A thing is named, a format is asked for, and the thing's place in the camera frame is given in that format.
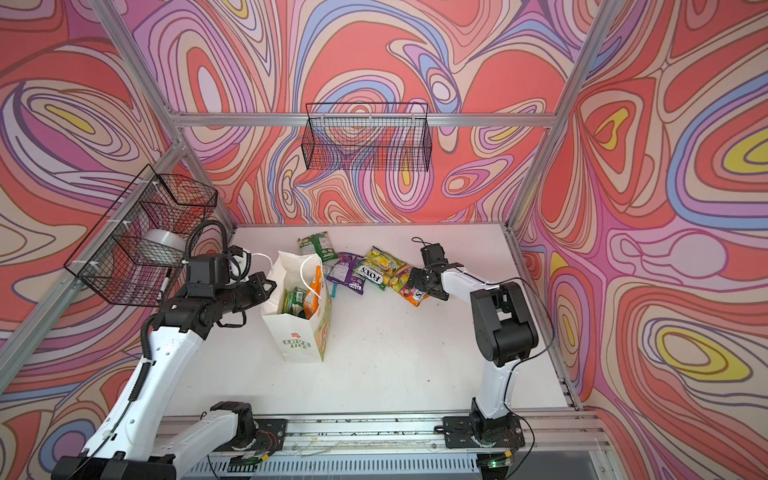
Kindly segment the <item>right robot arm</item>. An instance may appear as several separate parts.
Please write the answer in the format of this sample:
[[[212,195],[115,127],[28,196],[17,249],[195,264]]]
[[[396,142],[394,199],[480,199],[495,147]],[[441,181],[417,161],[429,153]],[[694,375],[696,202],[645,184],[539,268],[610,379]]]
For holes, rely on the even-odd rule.
[[[470,429],[484,442],[510,429],[513,413],[508,397],[516,369],[539,344],[523,285],[516,279],[490,282],[463,270],[460,264],[445,264],[413,269],[406,286],[470,306],[476,345],[485,359],[480,390],[472,400]]]

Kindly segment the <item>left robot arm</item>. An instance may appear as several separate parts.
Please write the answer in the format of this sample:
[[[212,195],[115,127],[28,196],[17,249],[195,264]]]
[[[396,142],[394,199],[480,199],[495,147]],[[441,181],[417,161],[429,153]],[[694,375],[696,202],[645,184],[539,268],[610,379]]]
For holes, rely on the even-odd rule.
[[[54,479],[180,479],[217,448],[252,447],[259,437],[247,402],[220,401],[162,448],[155,447],[163,415],[191,359],[223,318],[266,302],[277,285],[252,273],[248,251],[230,246],[219,220],[189,235],[186,281],[141,325],[140,360],[107,418],[75,456],[61,457]]]

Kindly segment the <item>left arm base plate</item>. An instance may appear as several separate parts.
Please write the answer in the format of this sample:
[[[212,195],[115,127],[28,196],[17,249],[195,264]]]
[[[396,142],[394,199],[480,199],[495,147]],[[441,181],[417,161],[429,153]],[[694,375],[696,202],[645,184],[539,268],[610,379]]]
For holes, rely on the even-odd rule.
[[[283,449],[288,421],[282,418],[261,418],[254,426],[238,434],[228,443],[231,451],[253,451],[274,454]]]

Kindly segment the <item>orange Fox's candy bag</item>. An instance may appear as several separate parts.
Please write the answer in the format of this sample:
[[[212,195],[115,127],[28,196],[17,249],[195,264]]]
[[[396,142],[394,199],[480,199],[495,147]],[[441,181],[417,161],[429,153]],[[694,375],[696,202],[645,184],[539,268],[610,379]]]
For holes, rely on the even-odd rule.
[[[427,294],[415,287],[408,287],[411,270],[411,267],[404,267],[396,272],[391,278],[389,286],[411,305],[418,307],[427,297]]]

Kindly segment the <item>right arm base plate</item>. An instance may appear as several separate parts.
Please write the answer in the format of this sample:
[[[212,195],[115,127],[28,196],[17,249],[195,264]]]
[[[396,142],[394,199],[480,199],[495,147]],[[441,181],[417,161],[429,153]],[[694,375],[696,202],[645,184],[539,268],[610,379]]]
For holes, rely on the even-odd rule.
[[[504,448],[516,451],[526,445],[519,419],[506,415],[497,419],[481,416],[446,416],[433,429],[442,435],[447,448]]]

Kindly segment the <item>orange snack bag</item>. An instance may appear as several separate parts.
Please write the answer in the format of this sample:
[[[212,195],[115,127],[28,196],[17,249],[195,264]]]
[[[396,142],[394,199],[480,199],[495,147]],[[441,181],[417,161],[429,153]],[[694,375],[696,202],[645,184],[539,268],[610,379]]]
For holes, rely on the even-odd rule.
[[[324,276],[321,266],[315,268],[315,273],[311,282],[302,280],[307,290],[303,300],[303,310],[306,318],[312,317],[320,306],[321,293],[323,289]]]

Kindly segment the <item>white paper bag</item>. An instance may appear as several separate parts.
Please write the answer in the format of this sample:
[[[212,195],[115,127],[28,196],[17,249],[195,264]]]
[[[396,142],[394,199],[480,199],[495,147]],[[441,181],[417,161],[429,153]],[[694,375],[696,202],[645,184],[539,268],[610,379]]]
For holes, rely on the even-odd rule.
[[[302,280],[311,282],[317,266],[322,267],[324,276],[317,312],[310,318],[282,314],[284,291],[296,287],[306,290]],[[297,255],[280,251],[267,277],[277,283],[277,289],[261,306],[261,315],[282,358],[291,363],[322,362],[326,352],[332,309],[330,287],[320,257],[316,254]]]

